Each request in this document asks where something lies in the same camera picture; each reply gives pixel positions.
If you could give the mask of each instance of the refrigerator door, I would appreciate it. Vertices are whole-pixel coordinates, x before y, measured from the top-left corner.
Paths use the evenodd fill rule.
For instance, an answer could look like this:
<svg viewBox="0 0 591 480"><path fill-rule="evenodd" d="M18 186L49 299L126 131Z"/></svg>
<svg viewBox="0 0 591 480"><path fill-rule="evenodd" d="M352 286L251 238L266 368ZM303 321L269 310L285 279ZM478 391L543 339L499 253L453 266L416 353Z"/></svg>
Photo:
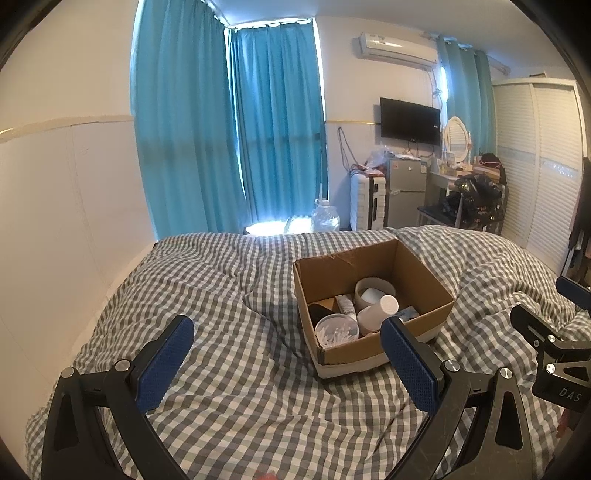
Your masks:
<svg viewBox="0 0 591 480"><path fill-rule="evenodd" d="M424 192L427 187L427 166L417 160L390 160L390 190Z"/></svg>
<svg viewBox="0 0 591 480"><path fill-rule="evenodd" d="M417 208L425 204L425 192L393 190L389 195L387 226L402 228L417 226Z"/></svg>

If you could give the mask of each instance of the blue curtain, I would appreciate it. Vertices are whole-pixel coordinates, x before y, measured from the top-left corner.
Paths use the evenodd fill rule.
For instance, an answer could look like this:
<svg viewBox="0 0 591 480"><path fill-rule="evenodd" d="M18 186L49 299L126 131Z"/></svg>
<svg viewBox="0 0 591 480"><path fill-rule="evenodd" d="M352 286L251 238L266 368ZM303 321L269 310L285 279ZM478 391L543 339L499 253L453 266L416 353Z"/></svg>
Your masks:
<svg viewBox="0 0 591 480"><path fill-rule="evenodd" d="M254 222L309 215L327 184L313 24L230 33L239 156Z"/></svg>
<svg viewBox="0 0 591 480"><path fill-rule="evenodd" d="M495 102L486 53L460 48L456 41L437 39L447 77L447 116L459 117L472 135L472 154L495 153Z"/></svg>
<svg viewBox="0 0 591 480"><path fill-rule="evenodd" d="M139 166L159 238L250 225L223 25L200 0L146 0L132 59Z"/></svg>

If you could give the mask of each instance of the container of cotton swabs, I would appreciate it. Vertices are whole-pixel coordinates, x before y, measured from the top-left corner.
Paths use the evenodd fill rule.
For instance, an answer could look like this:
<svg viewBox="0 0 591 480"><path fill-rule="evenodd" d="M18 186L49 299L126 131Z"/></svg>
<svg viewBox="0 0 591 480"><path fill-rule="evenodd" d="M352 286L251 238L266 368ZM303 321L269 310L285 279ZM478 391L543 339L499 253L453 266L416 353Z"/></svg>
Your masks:
<svg viewBox="0 0 591 480"><path fill-rule="evenodd" d="M350 316L335 313L319 321L314 332L322 348L331 348L357 340L359 338L359 325Z"/></svg>

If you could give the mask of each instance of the air conditioner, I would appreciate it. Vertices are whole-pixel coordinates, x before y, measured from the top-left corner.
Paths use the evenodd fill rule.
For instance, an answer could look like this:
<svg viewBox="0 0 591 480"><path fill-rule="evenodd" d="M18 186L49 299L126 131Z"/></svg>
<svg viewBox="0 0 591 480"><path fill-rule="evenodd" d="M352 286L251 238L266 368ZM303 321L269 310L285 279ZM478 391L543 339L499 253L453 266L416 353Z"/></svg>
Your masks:
<svg viewBox="0 0 591 480"><path fill-rule="evenodd" d="M437 63L437 50L405 40L364 33L359 37L361 53L375 60L398 60L431 70Z"/></svg>

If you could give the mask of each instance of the black tv screen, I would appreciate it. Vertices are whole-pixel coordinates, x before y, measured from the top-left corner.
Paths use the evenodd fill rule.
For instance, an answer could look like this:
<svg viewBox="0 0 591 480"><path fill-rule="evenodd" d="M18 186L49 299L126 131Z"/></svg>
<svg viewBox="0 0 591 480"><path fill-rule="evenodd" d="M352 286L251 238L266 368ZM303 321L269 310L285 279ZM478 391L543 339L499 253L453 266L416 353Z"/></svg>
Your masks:
<svg viewBox="0 0 591 480"><path fill-rule="evenodd" d="M437 108L380 98L382 137L439 145L440 116Z"/></svg>

